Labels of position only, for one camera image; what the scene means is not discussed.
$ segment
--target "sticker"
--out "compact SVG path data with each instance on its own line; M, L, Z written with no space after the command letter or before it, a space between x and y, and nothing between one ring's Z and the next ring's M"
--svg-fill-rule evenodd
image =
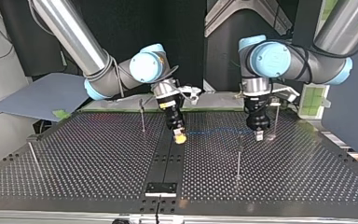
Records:
M170 107L170 106L173 106L173 105L176 105L176 102L175 101L169 101L167 103L159 104L159 108L164 109L164 108L167 108L167 107Z

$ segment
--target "black wall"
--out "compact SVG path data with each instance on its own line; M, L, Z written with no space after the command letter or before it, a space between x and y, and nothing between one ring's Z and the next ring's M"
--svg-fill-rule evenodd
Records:
M202 87L205 0L74 0L101 46L118 62L161 43L181 84ZM32 20L27 0L0 0L6 26L27 76L63 69L60 45ZM143 87L133 92L150 91Z

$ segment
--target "yellow object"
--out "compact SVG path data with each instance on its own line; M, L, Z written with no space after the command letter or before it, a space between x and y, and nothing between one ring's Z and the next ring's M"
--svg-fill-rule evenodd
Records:
M187 140L187 137L184 134L177 134L175 136L175 143L176 144L183 144Z

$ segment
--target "metal bracket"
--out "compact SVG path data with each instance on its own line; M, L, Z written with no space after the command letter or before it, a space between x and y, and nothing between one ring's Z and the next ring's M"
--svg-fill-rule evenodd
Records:
M182 93L190 93L190 100L192 105L196 105L200 98L201 89L197 87L184 86L178 88Z
M148 183L146 197L174 198L176 197L176 183Z
M269 88L266 91L259 91L259 92L240 91L240 93L237 94L235 98L238 99L243 97L254 97L254 96L265 95L269 93L271 93L271 88ZM300 93L295 91L295 89L280 83L274 83L272 93L274 93L275 96L283 100L287 100L288 102L293 102L300 95Z
M208 37L228 17L241 9L251 9L257 12L270 26L274 26L280 35L292 27L292 23L275 0L218 0L205 17L205 37Z

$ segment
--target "metal rod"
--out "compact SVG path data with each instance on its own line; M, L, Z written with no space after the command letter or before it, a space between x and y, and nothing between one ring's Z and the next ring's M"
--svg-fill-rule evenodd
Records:
M33 0L36 11L85 75L96 74L108 64L98 44L70 0Z
M238 161L237 161L237 180L241 179L241 152L238 151Z
M145 118L144 118L144 111L141 110L141 118L142 118L142 132L146 132L145 129Z
M36 154L34 153L34 147L32 146L32 143L30 143L30 142L28 143L28 146L31 149L32 156L34 157L34 162L36 163L37 170L40 173L40 177L43 178L42 169L40 169L39 161L37 160Z
M277 106L277 114L275 116L275 124L274 124L274 136L277 136L277 127L278 127L278 117L279 117L279 110L280 110L280 106Z

